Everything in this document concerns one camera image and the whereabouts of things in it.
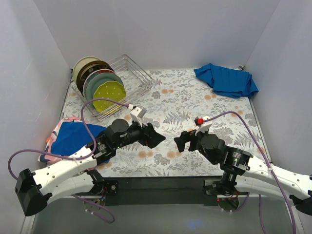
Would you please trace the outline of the green polka dot plate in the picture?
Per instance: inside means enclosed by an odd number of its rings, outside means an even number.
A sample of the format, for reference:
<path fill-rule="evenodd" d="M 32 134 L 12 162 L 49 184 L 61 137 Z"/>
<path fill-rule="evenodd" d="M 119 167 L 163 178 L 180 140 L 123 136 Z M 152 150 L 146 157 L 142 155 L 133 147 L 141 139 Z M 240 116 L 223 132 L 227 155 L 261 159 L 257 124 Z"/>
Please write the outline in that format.
<path fill-rule="evenodd" d="M 126 97 L 124 86 L 118 81 L 107 81 L 100 85 L 93 94 L 93 98 L 106 98 L 120 101 Z M 113 103 L 105 100 L 93 101 L 93 106 L 98 112 L 102 112 L 112 106 Z"/>

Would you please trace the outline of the grey-blue plate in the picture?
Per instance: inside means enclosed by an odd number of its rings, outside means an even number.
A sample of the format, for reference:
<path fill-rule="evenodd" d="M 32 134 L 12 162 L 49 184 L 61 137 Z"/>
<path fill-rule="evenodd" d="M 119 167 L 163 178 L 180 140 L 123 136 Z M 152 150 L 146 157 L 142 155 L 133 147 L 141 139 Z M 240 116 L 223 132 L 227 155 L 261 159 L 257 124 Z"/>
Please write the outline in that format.
<path fill-rule="evenodd" d="M 97 88 L 107 81 L 117 81 L 121 85 L 124 85 L 122 80 L 117 75 L 113 73 L 100 73 L 95 78 L 93 78 L 88 84 L 85 96 L 86 100 L 87 101 L 91 100 Z"/>

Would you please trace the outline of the pink polka dot plate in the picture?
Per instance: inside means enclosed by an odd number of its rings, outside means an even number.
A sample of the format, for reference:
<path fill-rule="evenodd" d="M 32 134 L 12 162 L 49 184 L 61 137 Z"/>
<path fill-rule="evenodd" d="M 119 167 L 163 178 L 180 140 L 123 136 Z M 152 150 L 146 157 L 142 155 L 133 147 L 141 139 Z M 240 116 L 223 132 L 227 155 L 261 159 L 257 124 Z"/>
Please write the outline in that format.
<path fill-rule="evenodd" d="M 87 86 L 88 86 L 88 84 L 90 83 L 90 81 L 95 77 L 95 76 L 97 76 L 97 75 L 99 75 L 99 74 L 102 74 L 102 73 L 111 73 L 111 74 L 115 74 L 115 72 L 114 71 L 112 71 L 112 70 L 109 70 L 109 69 L 100 69 L 100 70 L 97 70 L 97 71 L 94 71 L 94 72 L 92 72 L 87 78 L 86 78 L 86 80 L 85 80 L 85 82 L 84 82 L 84 85 L 83 85 L 83 92 L 82 92 L 82 94 L 83 94 L 83 96 L 86 98 L 87 97 L 87 95 L 86 95 L 86 89 L 87 89 Z"/>

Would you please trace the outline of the red blue floral plate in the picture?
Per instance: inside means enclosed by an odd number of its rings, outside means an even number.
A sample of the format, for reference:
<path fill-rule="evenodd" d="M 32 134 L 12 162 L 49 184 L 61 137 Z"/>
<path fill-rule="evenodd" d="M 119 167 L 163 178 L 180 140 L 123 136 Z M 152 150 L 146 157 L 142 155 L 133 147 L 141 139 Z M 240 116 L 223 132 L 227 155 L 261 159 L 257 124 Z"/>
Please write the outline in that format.
<path fill-rule="evenodd" d="M 101 73 L 112 73 L 115 74 L 114 71 L 110 70 L 110 69 L 99 69 L 96 71 L 93 71 L 85 80 L 85 82 L 90 82 L 95 76 L 101 74 Z"/>

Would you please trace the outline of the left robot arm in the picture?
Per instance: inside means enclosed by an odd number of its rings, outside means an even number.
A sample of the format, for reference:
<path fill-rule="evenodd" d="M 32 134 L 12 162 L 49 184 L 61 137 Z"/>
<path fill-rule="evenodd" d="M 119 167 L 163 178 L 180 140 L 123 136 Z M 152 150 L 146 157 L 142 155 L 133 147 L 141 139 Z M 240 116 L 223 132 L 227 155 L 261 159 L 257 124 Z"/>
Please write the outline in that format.
<path fill-rule="evenodd" d="M 20 172 L 15 186 L 25 216 L 41 212 L 51 202 L 78 193 L 105 195 L 111 192 L 108 183 L 95 169 L 116 155 L 124 146 L 140 143 L 150 149 L 165 140 L 151 123 L 128 124 L 116 119 L 102 131 L 95 142 L 90 142 L 80 150 L 61 161 L 43 169 Z"/>

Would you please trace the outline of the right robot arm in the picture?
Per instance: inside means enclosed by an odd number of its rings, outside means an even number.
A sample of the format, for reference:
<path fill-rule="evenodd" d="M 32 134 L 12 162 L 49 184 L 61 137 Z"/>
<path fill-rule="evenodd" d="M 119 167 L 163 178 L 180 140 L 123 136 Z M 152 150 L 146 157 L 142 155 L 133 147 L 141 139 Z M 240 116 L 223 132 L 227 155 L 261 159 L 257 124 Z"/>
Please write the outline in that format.
<path fill-rule="evenodd" d="M 287 199 L 307 215 L 312 214 L 312 177 L 287 171 L 254 157 L 208 132 L 182 132 L 174 138 L 180 152 L 198 151 L 224 172 L 221 179 L 205 185 L 211 195 L 233 195 L 235 192 L 257 193 L 276 199 Z"/>

